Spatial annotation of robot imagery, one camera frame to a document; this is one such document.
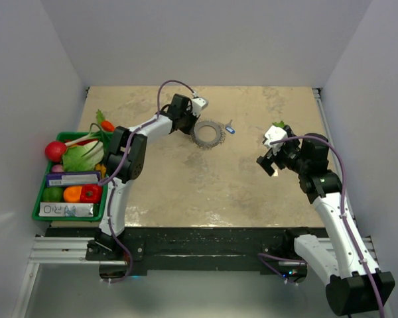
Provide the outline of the metal disc with keyrings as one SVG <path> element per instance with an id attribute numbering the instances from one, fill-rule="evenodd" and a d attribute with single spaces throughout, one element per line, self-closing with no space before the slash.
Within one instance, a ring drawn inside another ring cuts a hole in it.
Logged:
<path id="1" fill-rule="evenodd" d="M 192 142 L 205 150 L 223 143 L 225 136 L 222 124 L 211 120 L 198 121 L 190 133 Z"/>

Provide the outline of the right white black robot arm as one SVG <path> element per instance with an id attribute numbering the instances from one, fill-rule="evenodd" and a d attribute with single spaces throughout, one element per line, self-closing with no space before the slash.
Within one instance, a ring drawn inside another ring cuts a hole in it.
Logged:
<path id="1" fill-rule="evenodd" d="M 376 311 L 384 317 L 395 280 L 391 272 L 381 270 L 356 227 L 346 199 L 346 173 L 336 174 L 328 167 L 330 152 L 338 162 L 341 156 L 325 136 L 297 136 L 288 125 L 272 124 L 263 135 L 263 145 L 267 153 L 257 163 L 269 176 L 285 168 L 297 174 L 334 250 L 330 254 L 312 234 L 293 234 L 282 244 L 284 256 L 299 259 L 299 264 L 314 271 L 335 315 Z"/>

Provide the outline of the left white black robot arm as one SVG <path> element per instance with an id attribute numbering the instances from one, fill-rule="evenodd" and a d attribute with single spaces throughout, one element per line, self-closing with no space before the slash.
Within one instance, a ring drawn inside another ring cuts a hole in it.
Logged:
<path id="1" fill-rule="evenodd" d="M 105 211 L 94 243 L 110 260 L 123 255 L 124 244 L 118 239 L 124 230 L 125 210 L 135 179 L 144 166 L 147 146 L 174 131 L 190 134 L 208 101 L 196 94 L 189 98 L 176 94 L 164 110 L 140 125 L 117 127 L 104 156 L 109 174 Z"/>

